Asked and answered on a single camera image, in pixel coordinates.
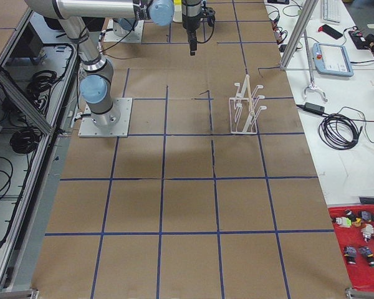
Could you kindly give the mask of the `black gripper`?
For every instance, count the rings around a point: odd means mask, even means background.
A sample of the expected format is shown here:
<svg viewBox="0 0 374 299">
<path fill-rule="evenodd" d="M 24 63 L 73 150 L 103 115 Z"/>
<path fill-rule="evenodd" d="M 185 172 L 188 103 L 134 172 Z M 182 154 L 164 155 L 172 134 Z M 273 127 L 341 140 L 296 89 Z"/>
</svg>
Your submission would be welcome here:
<svg viewBox="0 0 374 299">
<path fill-rule="evenodd" d="M 201 1 L 182 0 L 182 23 L 188 31 L 189 54 L 195 55 L 197 51 L 196 29 L 201 20 Z"/>
</svg>

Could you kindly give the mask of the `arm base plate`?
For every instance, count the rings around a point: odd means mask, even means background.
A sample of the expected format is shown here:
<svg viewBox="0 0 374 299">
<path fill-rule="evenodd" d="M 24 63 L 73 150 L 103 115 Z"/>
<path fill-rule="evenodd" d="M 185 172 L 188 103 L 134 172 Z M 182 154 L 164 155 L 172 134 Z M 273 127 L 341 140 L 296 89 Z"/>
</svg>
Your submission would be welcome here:
<svg viewBox="0 0 374 299">
<path fill-rule="evenodd" d="M 132 104 L 132 98 L 114 98 L 112 109 L 102 115 L 92 113 L 89 105 L 86 104 L 84 113 L 90 116 L 82 118 L 78 136 L 81 138 L 127 138 Z"/>
<path fill-rule="evenodd" d="M 114 23 L 110 19 L 103 37 L 104 42 L 118 42 L 122 40 L 125 43 L 141 43 L 143 35 L 144 21 L 138 21 L 134 30 L 128 33 L 129 30 L 122 29 L 118 23 Z"/>
</svg>

